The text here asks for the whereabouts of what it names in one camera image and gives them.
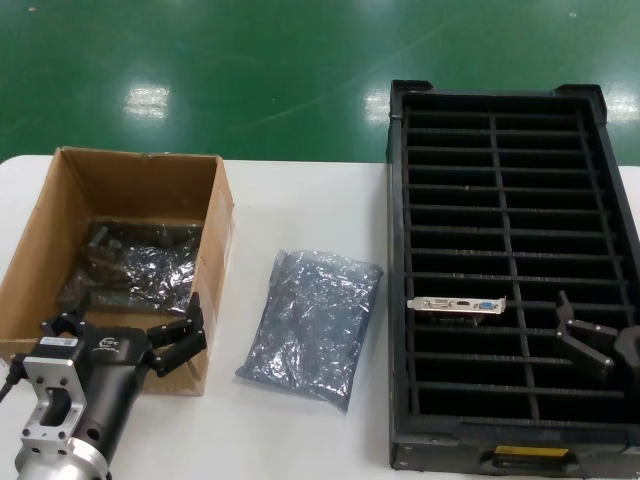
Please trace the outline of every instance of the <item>metal bracket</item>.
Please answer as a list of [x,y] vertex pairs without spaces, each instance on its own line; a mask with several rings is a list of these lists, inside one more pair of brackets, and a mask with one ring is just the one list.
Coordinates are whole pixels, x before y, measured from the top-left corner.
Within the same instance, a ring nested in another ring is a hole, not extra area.
[[[82,384],[73,361],[27,357],[24,368],[38,397],[38,404],[22,430],[22,443],[41,452],[58,451],[69,442],[87,406]],[[55,405],[56,395],[68,394],[68,413],[59,425],[43,425]]]

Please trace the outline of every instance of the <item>black cable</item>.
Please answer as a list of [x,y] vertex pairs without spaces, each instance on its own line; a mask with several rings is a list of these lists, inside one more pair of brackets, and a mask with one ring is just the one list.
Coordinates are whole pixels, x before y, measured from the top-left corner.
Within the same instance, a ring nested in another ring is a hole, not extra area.
[[27,358],[27,356],[24,353],[18,353],[11,359],[6,383],[0,389],[0,403],[4,400],[4,397],[9,394],[14,385],[17,385],[23,378],[27,378],[27,372],[24,369],[25,358]]
[[0,389],[0,403],[2,403],[2,400],[4,400],[4,397],[7,396],[7,394],[11,391],[12,388],[13,388],[13,385],[11,385],[9,382],[7,382]]

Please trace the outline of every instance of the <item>white table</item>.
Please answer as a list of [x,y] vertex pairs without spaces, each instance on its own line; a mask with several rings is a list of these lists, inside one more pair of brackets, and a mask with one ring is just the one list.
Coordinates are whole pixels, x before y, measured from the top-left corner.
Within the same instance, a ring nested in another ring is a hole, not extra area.
[[[0,277],[40,192],[51,157],[0,165]],[[388,464],[386,277],[355,378],[350,411],[235,377],[264,307],[278,249],[316,249],[386,271],[386,167],[225,162],[236,223],[203,397],[142,396],[111,467],[114,480],[459,478]],[[636,224],[640,168],[623,167]],[[251,251],[250,263],[239,256]],[[5,371],[0,371],[4,380]],[[24,382],[0,404],[0,478],[16,478],[19,432],[35,405]]]

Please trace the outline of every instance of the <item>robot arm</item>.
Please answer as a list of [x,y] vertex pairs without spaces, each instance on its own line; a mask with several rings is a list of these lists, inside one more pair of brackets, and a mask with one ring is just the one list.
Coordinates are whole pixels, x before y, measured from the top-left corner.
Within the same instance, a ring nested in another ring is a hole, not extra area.
[[[197,293],[184,319],[148,331],[85,322],[89,304],[87,295],[43,322],[45,336],[31,353],[12,359],[0,401],[21,379],[38,397],[22,431],[18,480],[110,479],[109,464],[149,370],[163,377],[206,349]],[[161,347],[167,348],[155,352]]]

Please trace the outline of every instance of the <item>black plastic tray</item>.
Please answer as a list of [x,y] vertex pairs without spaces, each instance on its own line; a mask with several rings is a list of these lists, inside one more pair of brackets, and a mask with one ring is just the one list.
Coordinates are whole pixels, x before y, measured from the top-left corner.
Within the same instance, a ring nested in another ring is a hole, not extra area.
[[[553,343],[560,290],[581,320],[638,323],[640,247],[605,125],[596,85],[468,93],[393,83],[394,468],[639,475],[640,406]],[[507,309],[480,326],[438,324],[406,308],[414,296],[506,296]]]

